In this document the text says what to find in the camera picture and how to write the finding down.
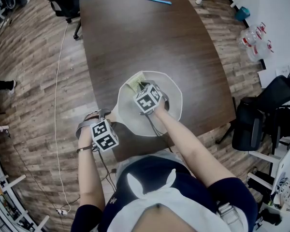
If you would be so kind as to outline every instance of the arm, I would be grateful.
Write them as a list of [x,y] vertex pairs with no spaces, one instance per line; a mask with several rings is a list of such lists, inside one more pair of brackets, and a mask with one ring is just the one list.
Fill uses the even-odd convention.
[[164,124],[190,170],[206,187],[221,179],[235,177],[203,146],[191,131],[164,109],[164,102],[161,102],[159,107],[155,109],[155,114]]
[[[83,127],[78,140],[78,148],[83,148],[91,144],[90,127]],[[91,204],[103,211],[105,208],[104,193],[91,150],[84,150],[78,154],[78,183],[81,196],[80,206]]]

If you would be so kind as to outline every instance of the wood floor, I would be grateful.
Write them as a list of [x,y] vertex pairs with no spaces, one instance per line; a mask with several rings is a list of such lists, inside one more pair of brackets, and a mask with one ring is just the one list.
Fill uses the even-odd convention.
[[[195,0],[189,1],[214,42],[237,103],[244,96],[258,95],[261,86],[257,71],[261,70],[261,65],[249,62],[245,53],[236,46],[235,39],[245,26],[234,20],[235,10],[230,8],[230,2],[203,0],[201,5],[197,5]],[[15,79],[18,85],[14,95],[0,93],[0,111],[6,112],[0,115],[0,125],[9,125],[11,134],[10,139],[0,133],[0,160],[9,181],[27,175],[15,191],[33,219],[40,223],[45,215],[49,215],[46,224],[49,231],[69,231],[78,202],[71,205],[71,212],[61,221],[17,153],[55,207],[63,206],[65,198],[58,174],[55,143],[54,98],[58,57],[67,23],[55,16],[47,0],[31,0],[25,8],[15,11],[12,18],[11,25],[0,30],[0,80]],[[86,113],[97,109],[83,42],[73,39],[76,25],[77,20],[68,25],[63,44],[56,112],[61,178],[69,202],[79,197],[75,128]],[[234,150],[231,138],[222,145],[215,144],[228,126],[201,135],[199,139],[243,181],[253,166],[268,171],[266,162]],[[260,151],[268,152],[269,147],[270,142],[266,139]],[[99,157],[96,159],[102,178],[106,171]],[[106,153],[104,159],[109,169],[116,167],[112,152]],[[113,191],[106,180],[102,183],[108,200]],[[257,200],[260,199],[258,193],[253,194]]]

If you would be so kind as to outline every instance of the sleeve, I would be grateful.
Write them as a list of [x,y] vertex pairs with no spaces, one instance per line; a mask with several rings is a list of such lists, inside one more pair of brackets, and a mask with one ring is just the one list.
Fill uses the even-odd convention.
[[212,197],[222,203],[229,202],[231,205],[242,210],[247,218],[248,231],[253,231],[257,215],[257,203],[245,186],[238,178],[226,178],[212,184],[208,191]]
[[90,232],[102,219],[102,211],[91,204],[80,206],[75,214],[71,232]]

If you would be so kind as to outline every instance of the red label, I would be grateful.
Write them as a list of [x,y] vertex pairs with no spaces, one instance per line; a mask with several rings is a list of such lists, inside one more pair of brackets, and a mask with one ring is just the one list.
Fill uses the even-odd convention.
[[246,38],[242,38],[242,43],[244,44],[244,46],[246,47],[251,47],[251,44],[249,44],[246,40]]
[[254,53],[254,55],[258,54],[257,47],[255,45],[253,46],[253,53]]

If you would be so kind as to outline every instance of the electronics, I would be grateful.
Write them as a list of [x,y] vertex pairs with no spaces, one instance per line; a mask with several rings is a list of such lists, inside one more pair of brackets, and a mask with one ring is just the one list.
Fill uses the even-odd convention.
[[133,97],[133,100],[139,106],[141,111],[146,114],[153,111],[159,105],[161,98],[162,94],[159,92],[158,86],[151,84],[136,94]]
[[90,125],[93,142],[104,152],[119,144],[119,139],[106,119]]

